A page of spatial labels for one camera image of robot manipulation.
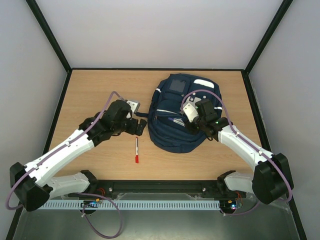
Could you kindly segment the purple capped marker pen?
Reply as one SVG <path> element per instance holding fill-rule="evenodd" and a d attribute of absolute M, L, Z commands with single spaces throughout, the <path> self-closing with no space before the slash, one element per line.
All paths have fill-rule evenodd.
<path fill-rule="evenodd" d="M 180 118 L 172 118 L 172 117 L 169 117 L 168 120 L 176 123 L 176 124 L 179 124 L 181 126 L 185 126 L 185 123 L 183 122 L 183 120 L 181 120 Z"/>

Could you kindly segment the black frame post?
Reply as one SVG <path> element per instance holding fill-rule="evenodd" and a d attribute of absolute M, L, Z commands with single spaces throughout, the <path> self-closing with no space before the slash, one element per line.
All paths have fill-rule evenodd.
<path fill-rule="evenodd" d="M 65 54 L 63 53 L 54 33 L 52 32 L 41 8 L 39 7 L 36 0 L 26 0 L 26 3 L 33 13 L 36 21 L 38 22 L 40 28 L 42 29 L 43 33 L 45 34 L 47 40 L 49 41 L 52 49 L 54 50 L 56 56 L 58 57 L 59 61 L 61 62 L 64 70 L 68 73 L 72 70 Z"/>
<path fill-rule="evenodd" d="M 273 34 L 275 33 L 276 29 L 278 28 L 279 24 L 281 23 L 282 19 L 286 15 L 292 3 L 293 3 L 293 0 L 283 0 L 281 2 L 278 10 L 276 11 L 269 26 L 267 27 L 263 37 L 261 38 L 259 44 L 257 45 L 257 48 L 255 49 L 252 57 L 250 58 L 246 68 L 244 69 L 246 75 L 249 75 L 250 72 L 253 70 L 254 66 L 256 65 L 257 61 L 259 60 L 260 56 L 265 50 L 268 42 L 272 38 Z"/>

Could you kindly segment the navy blue student backpack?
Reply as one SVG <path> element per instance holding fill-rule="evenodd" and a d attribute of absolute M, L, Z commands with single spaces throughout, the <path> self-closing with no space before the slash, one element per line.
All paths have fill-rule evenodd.
<path fill-rule="evenodd" d="M 148 113 L 135 113 L 138 117 L 147 118 L 150 140 L 160 149 L 185 154 L 206 140 L 207 137 L 203 133 L 193 135 L 185 126 L 168 120 L 181 119 L 184 124 L 189 121 L 187 116 L 181 113 L 181 103 L 185 96 L 196 90 L 198 92 L 193 93 L 191 97 L 196 100 L 209 99 L 220 118 L 222 104 L 212 94 L 203 92 L 211 91 L 221 98 L 219 85 L 211 79 L 186 73 L 171 74 L 162 80 L 153 93 Z"/>

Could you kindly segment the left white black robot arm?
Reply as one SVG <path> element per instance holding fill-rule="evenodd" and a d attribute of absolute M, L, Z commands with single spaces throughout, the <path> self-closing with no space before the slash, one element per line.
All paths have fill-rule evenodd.
<path fill-rule="evenodd" d="M 98 181 L 88 170 L 63 177 L 55 174 L 111 137 L 123 132 L 141 136 L 147 122 L 133 118 L 139 107 L 138 101 L 117 99 L 106 110 L 86 118 L 66 140 L 43 156 L 25 165 L 13 164 L 9 169 L 10 193 L 18 197 L 20 207 L 32 212 L 52 198 L 93 191 Z"/>

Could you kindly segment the black frame post right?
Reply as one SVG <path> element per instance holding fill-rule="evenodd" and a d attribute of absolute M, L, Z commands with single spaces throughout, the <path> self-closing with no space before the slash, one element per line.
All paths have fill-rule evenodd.
<path fill-rule="evenodd" d="M 255 49 L 252 57 L 250 58 L 246 68 L 244 69 L 246 75 L 249 75 L 250 72 L 253 70 L 254 66 L 256 65 L 257 61 L 259 60 L 260 56 L 265 50 L 268 42 L 272 38 L 273 34 L 275 33 L 276 29 L 278 28 L 279 24 L 281 23 L 282 19 L 286 15 L 292 3 L 293 3 L 293 0 L 283 0 L 281 2 L 278 10 L 276 11 L 269 26 L 267 27 L 263 37 L 261 38 L 259 44 L 257 45 L 257 48 Z"/>

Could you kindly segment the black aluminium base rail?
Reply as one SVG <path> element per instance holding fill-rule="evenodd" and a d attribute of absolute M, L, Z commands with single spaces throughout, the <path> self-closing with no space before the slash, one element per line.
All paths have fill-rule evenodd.
<path fill-rule="evenodd" d="M 234 186 L 228 182 L 235 174 L 235 171 L 229 171 L 216 180 L 98 180 L 90 172 L 84 171 L 69 176 L 53 177 L 43 186 L 31 177 L 15 190 L 15 194 L 23 204 L 36 203 L 38 207 L 49 199 L 68 194 L 102 194 L 114 199 L 116 195 L 124 193 L 183 193 L 201 194 L 206 198 L 218 200 L 253 194 L 253 183 L 249 176 L 239 179 Z"/>

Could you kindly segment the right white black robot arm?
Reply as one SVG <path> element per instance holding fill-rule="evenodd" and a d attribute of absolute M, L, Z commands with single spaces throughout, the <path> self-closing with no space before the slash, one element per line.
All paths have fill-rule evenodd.
<path fill-rule="evenodd" d="M 218 191 L 229 196 L 234 191 L 254 194 L 263 204 L 270 204 L 294 188 L 289 161 L 282 153 L 272 152 L 243 135 L 226 117 L 218 117 L 209 99 L 188 97 L 182 106 L 186 128 L 204 132 L 206 138 L 229 147 L 252 169 L 252 174 L 237 171 L 225 173 L 219 179 Z"/>

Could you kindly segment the black frame post left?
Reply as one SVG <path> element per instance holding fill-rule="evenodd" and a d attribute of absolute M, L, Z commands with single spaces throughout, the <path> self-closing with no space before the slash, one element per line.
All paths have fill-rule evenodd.
<path fill-rule="evenodd" d="M 54 50 L 56 56 L 58 57 L 59 61 L 61 62 L 64 70 L 68 73 L 72 70 L 65 54 L 63 53 L 54 33 L 52 32 L 41 8 L 39 7 L 36 0 L 26 0 L 26 3 L 33 13 L 36 21 L 38 22 L 40 28 L 42 29 L 43 33 L 45 34 L 47 40 L 49 41 L 52 49 Z"/>

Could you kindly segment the red marker pen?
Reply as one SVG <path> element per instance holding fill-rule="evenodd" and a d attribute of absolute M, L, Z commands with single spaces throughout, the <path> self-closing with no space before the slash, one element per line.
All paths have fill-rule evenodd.
<path fill-rule="evenodd" d="M 139 139 L 135 138 L 135 163 L 139 163 Z"/>

